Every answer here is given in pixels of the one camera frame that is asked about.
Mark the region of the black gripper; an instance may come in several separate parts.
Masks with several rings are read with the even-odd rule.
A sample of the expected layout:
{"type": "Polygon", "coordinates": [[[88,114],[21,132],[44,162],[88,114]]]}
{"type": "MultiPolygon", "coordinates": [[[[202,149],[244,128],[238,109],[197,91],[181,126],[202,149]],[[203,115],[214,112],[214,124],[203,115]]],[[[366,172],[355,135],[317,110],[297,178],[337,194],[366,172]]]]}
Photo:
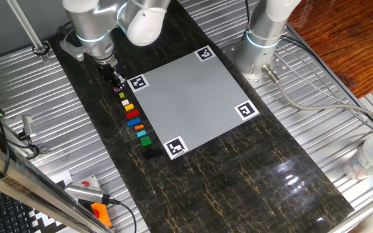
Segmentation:
{"type": "Polygon", "coordinates": [[[105,81],[113,86],[114,91],[120,92],[125,87],[126,79],[123,78],[121,74],[115,73],[114,68],[112,68],[110,64],[99,64],[96,69],[103,76],[105,81]]]}

